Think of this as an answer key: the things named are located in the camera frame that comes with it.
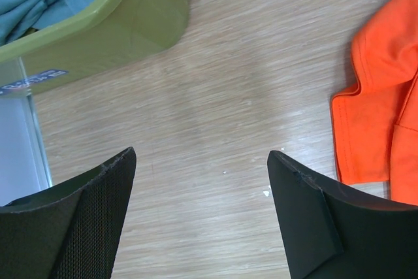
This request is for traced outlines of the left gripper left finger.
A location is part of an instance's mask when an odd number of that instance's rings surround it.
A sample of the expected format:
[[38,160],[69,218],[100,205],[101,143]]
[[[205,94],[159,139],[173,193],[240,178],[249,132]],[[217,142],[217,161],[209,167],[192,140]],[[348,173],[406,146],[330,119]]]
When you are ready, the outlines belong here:
[[128,147],[99,166],[1,207],[2,278],[111,278],[133,188]]

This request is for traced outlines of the orange t shirt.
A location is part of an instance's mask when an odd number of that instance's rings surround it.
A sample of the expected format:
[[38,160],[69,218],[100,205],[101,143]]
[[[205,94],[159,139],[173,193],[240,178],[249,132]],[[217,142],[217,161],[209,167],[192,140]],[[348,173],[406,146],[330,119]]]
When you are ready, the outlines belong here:
[[390,0],[351,43],[355,83],[330,102],[344,184],[388,182],[417,204],[417,0]]

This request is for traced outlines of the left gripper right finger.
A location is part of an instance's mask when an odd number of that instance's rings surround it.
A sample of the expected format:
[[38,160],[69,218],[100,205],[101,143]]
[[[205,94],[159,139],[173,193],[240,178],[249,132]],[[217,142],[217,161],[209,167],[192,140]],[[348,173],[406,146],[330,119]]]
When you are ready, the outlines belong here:
[[417,207],[315,172],[279,151],[268,176],[292,278],[416,278]]

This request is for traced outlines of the olive green plastic bin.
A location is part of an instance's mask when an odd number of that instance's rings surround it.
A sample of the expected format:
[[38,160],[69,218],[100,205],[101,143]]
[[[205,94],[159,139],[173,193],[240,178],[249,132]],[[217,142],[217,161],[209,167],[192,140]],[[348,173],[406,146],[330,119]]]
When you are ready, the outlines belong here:
[[175,45],[189,0],[94,0],[82,12],[1,47],[1,95],[37,94]]

